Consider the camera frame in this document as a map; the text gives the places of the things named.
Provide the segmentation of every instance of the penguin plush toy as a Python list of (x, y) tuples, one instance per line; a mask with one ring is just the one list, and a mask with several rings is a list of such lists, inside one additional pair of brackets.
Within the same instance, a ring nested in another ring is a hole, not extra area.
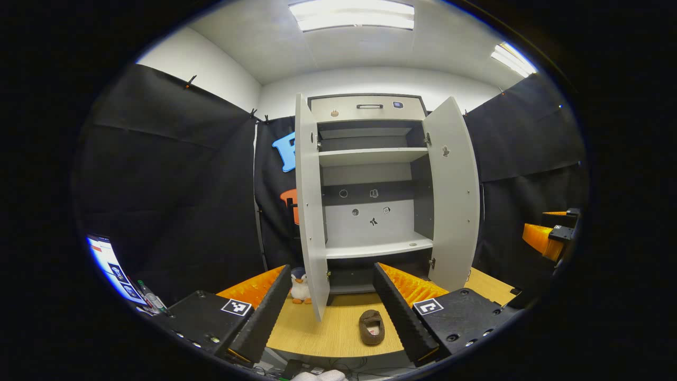
[(311, 303), (308, 279), (303, 267), (292, 269), (292, 302), (294, 304)]

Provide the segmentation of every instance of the blue letter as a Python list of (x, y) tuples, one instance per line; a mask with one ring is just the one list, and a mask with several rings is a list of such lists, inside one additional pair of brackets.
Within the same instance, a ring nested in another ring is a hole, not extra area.
[(278, 149), (280, 156), (282, 157), (282, 171), (289, 172), (290, 170), (296, 168), (296, 147), (292, 143), (294, 140), (295, 133), (277, 139), (273, 142), (273, 147)]

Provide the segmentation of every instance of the ceiling light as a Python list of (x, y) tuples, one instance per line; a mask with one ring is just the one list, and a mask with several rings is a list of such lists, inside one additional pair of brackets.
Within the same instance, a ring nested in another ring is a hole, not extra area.
[(311, 0), (289, 10), (304, 32), (357, 25), (414, 29), (414, 7), (389, 0)]
[(536, 73), (536, 69), (529, 61), (507, 43), (497, 45), (492, 53), (492, 58), (518, 72), (524, 78), (528, 77), (529, 74)]

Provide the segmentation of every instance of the open cabinet door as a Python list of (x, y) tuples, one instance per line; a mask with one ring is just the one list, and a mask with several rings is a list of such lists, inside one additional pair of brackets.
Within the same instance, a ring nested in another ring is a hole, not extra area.
[(297, 94), (296, 106), (294, 148), (301, 249), (315, 317), (322, 321), (329, 297), (329, 279), (324, 245), (318, 124), (301, 94)]
[(435, 202), (429, 277), (452, 292), (470, 275), (479, 230), (479, 178), (463, 115), (449, 97), (423, 120)]

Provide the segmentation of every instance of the monitor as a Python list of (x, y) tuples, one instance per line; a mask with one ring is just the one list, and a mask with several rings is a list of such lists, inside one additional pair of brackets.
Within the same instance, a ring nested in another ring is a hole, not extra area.
[(87, 235), (87, 243), (94, 260), (104, 272), (110, 284), (113, 285), (113, 288), (123, 298), (145, 306), (146, 302), (139, 295), (133, 281), (120, 266), (120, 262), (113, 252), (113, 246), (110, 244), (110, 239), (100, 235)]

